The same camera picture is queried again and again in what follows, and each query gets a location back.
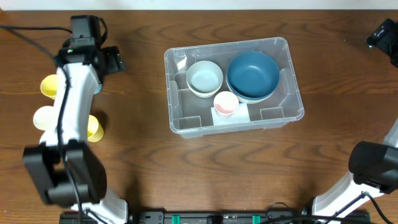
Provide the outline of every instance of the blue bowl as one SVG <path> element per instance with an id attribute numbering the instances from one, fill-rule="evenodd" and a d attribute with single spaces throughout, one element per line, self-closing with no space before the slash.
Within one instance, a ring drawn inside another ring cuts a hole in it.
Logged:
<path id="1" fill-rule="evenodd" d="M 264 100 L 278 87 L 280 71 L 270 56 L 246 52 L 228 65 L 226 81 L 232 92 L 247 100 Z"/>

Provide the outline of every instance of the gray plastic container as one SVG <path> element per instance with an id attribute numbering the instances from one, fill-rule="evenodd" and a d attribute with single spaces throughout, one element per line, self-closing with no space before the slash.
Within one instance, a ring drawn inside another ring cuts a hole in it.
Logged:
<path id="1" fill-rule="evenodd" d="M 211 115 L 214 96 L 200 98 L 187 86 L 187 71 L 201 60 L 220 66 L 224 80 L 220 91 L 228 91 L 226 71 L 235 56 L 258 51 L 271 56 L 280 69 L 278 89 L 264 101 L 248 105 L 250 122 L 214 126 Z M 168 49 L 164 54 L 170 128 L 183 138 L 206 134 L 280 128 L 304 116 L 304 107 L 290 57 L 287 41 L 281 37 L 222 44 Z"/>

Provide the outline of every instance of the cup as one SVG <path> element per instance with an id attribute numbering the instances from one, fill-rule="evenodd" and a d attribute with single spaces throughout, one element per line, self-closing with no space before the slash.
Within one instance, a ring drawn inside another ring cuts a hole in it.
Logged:
<path id="1" fill-rule="evenodd" d="M 98 142 L 104 136 L 104 129 L 100 122 L 93 116 L 88 117 L 87 138 L 89 142 Z"/>
<path id="2" fill-rule="evenodd" d="M 239 100 L 234 93 L 222 91 L 214 98 L 214 109 L 219 118 L 227 119 L 238 110 Z"/>
<path id="3" fill-rule="evenodd" d="M 187 72 L 187 85 L 196 96 L 213 96 L 223 84 L 223 71 L 210 61 L 194 63 Z"/>
<path id="4" fill-rule="evenodd" d="M 43 106 L 33 115 L 33 124 L 39 130 L 47 130 L 56 126 L 55 110 L 53 106 Z"/>
<path id="5" fill-rule="evenodd" d="M 49 75 L 45 77 L 40 84 L 40 91 L 47 97 L 55 99 L 57 95 L 58 78 L 57 75 Z"/>

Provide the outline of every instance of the green tape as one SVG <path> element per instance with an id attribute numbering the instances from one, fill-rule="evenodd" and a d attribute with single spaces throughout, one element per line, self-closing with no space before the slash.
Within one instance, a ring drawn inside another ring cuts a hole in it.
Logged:
<path id="1" fill-rule="evenodd" d="M 172 224 L 180 224 L 180 216 L 179 215 L 173 215 L 172 216 Z"/>
<path id="2" fill-rule="evenodd" d="M 253 215 L 253 222 L 252 224 L 260 224 L 261 223 L 261 217 L 259 215 Z"/>

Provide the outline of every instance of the brown tabletop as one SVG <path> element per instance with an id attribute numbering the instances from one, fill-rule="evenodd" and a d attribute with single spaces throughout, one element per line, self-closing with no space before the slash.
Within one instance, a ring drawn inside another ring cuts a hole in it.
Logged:
<path id="1" fill-rule="evenodd" d="M 70 16 L 105 19 L 127 70 L 106 77 L 91 114 L 105 128 L 90 144 L 108 186 L 133 208 L 265 210 L 273 202 L 302 207 L 348 170 L 360 140 L 381 142 L 398 116 L 398 68 L 367 36 L 397 11 L 37 11 L 5 12 L 20 26 L 70 27 Z M 21 31 L 57 53 L 68 34 Z M 182 139 L 171 132 L 164 52 L 171 47 L 283 37 L 290 46 L 305 116 L 280 129 Z M 0 32 L 0 222 L 58 223 L 21 161 L 43 133 L 35 111 L 52 105 L 40 82 L 55 73 L 43 53 Z M 396 193 L 376 199 L 398 222 Z M 379 215 L 368 202 L 362 208 Z"/>

